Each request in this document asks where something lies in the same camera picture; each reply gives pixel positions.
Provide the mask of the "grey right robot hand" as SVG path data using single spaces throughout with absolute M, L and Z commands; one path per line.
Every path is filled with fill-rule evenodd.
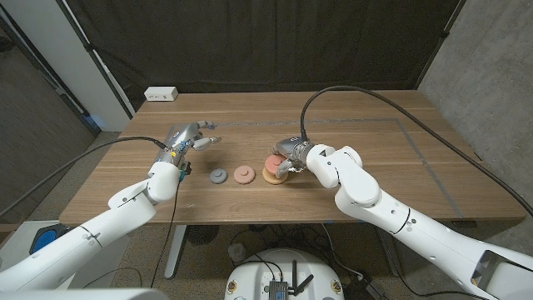
M 284 159 L 277 167 L 276 177 L 281 178 L 289 172 L 302 172 L 307 166 L 307 154 L 314 146 L 314 143 L 304 141 L 301 137 L 289 137 L 278 142 L 273 147 L 273 153 L 283 156 Z

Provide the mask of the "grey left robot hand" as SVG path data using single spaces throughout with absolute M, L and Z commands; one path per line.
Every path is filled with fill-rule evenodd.
M 167 150 L 163 150 L 157 159 L 158 162 L 165 162 L 179 167 L 185 161 L 185 155 L 190 149 L 203 151 L 212 144 L 219 143 L 220 137 L 204 137 L 201 130 L 214 129 L 217 125 L 211 121 L 192 122 L 182 127 L 166 143 Z

